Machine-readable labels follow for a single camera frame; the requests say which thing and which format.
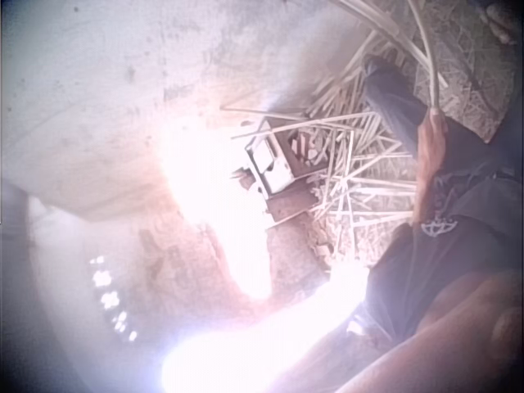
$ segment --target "hand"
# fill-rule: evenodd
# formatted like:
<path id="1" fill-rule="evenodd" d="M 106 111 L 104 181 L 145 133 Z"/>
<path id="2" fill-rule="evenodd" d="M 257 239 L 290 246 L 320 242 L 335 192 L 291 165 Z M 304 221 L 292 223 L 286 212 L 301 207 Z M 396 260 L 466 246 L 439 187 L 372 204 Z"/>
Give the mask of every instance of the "hand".
<path id="1" fill-rule="evenodd" d="M 440 110 L 429 109 L 422 124 L 418 126 L 418 180 L 430 180 L 442 167 L 447 133 L 448 125 L 444 114 Z"/>

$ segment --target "concrete wall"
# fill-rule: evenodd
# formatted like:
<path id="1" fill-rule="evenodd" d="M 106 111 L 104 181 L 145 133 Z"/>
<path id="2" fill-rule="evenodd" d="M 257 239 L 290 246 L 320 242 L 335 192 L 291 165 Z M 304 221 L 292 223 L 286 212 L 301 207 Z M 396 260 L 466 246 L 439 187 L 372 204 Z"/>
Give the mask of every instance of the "concrete wall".
<path id="1" fill-rule="evenodd" d="M 3 175 L 84 218 L 123 213 L 165 190 L 162 130 L 303 106 L 364 33 L 316 0 L 5 2 Z"/>

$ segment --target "dark shirt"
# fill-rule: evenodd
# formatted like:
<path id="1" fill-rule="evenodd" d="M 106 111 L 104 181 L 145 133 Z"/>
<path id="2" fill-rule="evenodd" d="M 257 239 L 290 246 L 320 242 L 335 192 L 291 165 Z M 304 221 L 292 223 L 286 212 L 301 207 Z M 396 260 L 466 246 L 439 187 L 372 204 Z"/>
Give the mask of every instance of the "dark shirt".
<path id="1" fill-rule="evenodd" d="M 439 292 L 464 274 L 522 271 L 522 185 L 505 168 L 439 176 L 433 194 L 433 217 L 449 231 L 431 236 L 428 225 L 414 225 L 369 274 L 366 310 L 395 343 L 411 337 Z"/>

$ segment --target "person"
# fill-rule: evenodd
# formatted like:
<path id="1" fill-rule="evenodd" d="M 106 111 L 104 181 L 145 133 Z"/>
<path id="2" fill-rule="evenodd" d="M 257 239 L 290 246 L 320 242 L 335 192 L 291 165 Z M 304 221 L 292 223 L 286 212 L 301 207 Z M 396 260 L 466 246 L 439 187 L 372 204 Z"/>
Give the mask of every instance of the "person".
<path id="1" fill-rule="evenodd" d="M 486 144 L 387 61 L 364 69 L 369 105 L 418 160 L 417 192 L 364 302 L 395 347 L 338 392 L 522 391 L 522 90 L 498 130 L 520 147 Z"/>

